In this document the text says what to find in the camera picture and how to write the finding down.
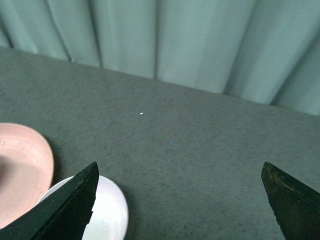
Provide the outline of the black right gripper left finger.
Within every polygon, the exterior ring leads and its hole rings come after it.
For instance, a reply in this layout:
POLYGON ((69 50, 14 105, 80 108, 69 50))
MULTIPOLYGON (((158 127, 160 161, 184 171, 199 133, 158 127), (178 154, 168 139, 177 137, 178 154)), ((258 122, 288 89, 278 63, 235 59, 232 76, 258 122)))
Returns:
POLYGON ((99 180, 94 161, 0 231, 2 240, 80 240, 92 217, 99 180))

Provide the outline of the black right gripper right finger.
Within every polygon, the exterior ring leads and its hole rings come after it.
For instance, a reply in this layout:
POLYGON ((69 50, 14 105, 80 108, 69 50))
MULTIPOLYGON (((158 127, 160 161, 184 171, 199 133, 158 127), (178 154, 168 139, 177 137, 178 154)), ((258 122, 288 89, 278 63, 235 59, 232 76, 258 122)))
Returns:
POLYGON ((320 193, 270 162, 263 164, 261 179, 284 238, 318 240, 320 193))

